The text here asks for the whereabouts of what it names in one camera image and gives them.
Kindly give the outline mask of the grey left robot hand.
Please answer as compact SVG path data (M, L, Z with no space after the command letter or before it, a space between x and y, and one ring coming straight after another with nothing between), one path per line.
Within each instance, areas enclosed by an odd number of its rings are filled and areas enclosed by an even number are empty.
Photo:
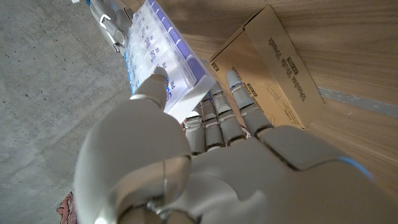
M225 147L193 155L164 112L156 68L130 100L86 135L74 177L80 223L396 223L397 202L331 144L273 127L242 96L250 137L230 126Z

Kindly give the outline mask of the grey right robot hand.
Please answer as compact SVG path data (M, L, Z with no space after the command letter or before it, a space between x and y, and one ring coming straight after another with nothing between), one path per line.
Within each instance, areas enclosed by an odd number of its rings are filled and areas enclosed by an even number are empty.
M123 0L86 0L106 42L124 56L134 11Z

